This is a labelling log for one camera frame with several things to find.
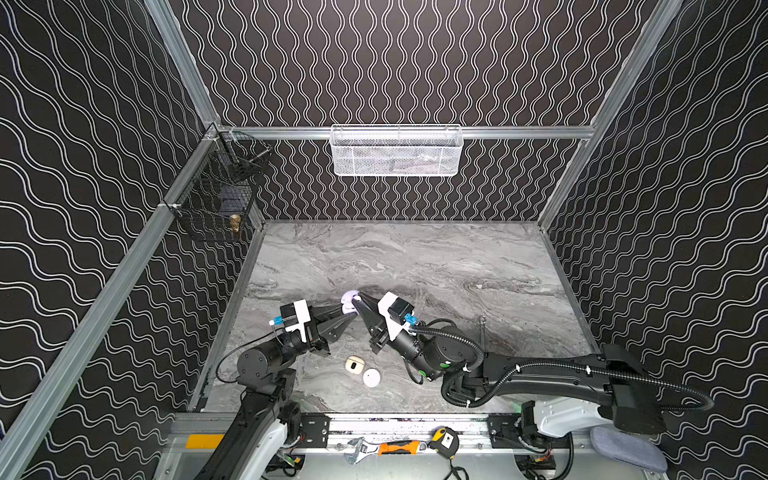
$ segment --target gray pouch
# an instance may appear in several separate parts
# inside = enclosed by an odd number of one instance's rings
[[[606,429],[594,427],[589,436],[592,440],[592,448],[611,460],[628,463],[656,473],[667,471],[667,459],[655,445],[638,437]]]

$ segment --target yellow and black tape measure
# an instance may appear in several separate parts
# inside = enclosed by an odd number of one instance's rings
[[[432,441],[427,445],[440,455],[451,460],[458,450],[458,433],[448,427],[440,427],[432,436]]]

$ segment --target wavy patterned wall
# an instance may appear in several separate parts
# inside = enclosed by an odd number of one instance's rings
[[[140,0],[0,0],[0,437],[197,146]]]
[[[671,478],[768,478],[768,4],[687,0],[550,230],[592,333],[708,391]]]
[[[453,177],[338,177],[327,141],[281,141],[257,203],[281,220],[537,220],[577,143],[466,141]]]
[[[195,243],[174,223],[22,478],[153,478],[246,252]]]
[[[655,0],[171,0],[223,123],[583,125]]]

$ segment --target yellow rectangle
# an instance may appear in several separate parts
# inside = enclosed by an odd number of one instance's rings
[[[224,438],[224,434],[216,435],[203,435],[196,434],[190,435],[187,439],[188,449],[215,449],[221,443],[221,439]]]

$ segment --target gray marble surface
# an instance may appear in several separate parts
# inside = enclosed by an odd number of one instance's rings
[[[270,331],[280,306],[306,298],[337,303],[347,290],[381,297],[388,290],[415,305],[418,318],[453,319],[486,349],[517,356],[577,356],[589,347],[538,228],[526,223],[270,223],[227,351]],[[440,397],[441,380],[417,386],[389,347],[373,355],[361,319],[331,345],[331,357],[300,357],[294,399],[305,411],[466,412]],[[363,385],[344,369],[357,355],[381,383]],[[237,354],[222,365],[235,375]],[[214,382],[206,411],[238,409],[242,387]],[[516,411],[530,396],[497,397],[486,412]]]

